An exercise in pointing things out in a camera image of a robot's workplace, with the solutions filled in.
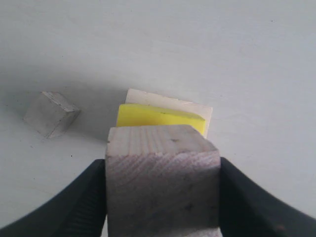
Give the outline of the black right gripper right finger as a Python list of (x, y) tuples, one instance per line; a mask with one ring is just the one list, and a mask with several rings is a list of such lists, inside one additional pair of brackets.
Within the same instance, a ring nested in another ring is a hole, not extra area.
[(219, 227), (224, 237), (316, 237), (316, 220), (274, 197), (221, 158)]

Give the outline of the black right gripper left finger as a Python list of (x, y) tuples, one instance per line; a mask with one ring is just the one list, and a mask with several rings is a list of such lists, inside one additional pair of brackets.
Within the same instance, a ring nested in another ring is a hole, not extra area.
[(97, 159), (51, 200), (1, 228), (2, 237), (100, 237), (106, 208), (105, 161)]

